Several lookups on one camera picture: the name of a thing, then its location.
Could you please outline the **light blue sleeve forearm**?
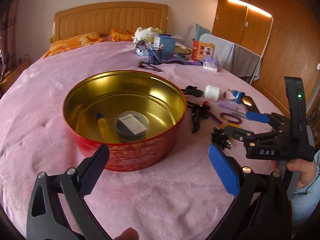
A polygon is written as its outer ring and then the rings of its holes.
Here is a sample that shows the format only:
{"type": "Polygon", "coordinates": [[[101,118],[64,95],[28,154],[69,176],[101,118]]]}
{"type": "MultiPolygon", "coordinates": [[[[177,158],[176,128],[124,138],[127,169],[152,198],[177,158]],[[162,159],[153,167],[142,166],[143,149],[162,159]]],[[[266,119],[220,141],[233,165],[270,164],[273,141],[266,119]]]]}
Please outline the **light blue sleeve forearm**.
{"type": "Polygon", "coordinates": [[[319,202],[319,151],[315,154],[316,174],[313,181],[301,189],[296,189],[291,200],[293,225],[305,224],[319,202]]]}

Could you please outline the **person's right hand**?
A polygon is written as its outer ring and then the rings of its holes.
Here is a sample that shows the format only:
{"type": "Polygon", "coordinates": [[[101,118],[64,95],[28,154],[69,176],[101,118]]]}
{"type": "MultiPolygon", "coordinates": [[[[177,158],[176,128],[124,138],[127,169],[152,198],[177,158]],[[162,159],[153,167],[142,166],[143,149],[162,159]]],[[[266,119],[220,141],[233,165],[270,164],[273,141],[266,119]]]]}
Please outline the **person's right hand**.
{"type": "Polygon", "coordinates": [[[313,182],[317,174],[317,163],[313,159],[312,162],[304,159],[292,159],[287,162],[286,168],[291,172],[299,172],[300,177],[297,182],[296,188],[301,189],[313,182]]]}

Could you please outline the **person's left hand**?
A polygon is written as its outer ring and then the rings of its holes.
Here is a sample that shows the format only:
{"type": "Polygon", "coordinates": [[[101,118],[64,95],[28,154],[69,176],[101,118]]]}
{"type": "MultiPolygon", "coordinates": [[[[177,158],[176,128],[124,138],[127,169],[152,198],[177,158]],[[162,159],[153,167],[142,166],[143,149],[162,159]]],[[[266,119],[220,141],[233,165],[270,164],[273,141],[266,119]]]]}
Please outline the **person's left hand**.
{"type": "Polygon", "coordinates": [[[114,240],[139,240],[139,234],[134,228],[128,228],[114,240]]]}

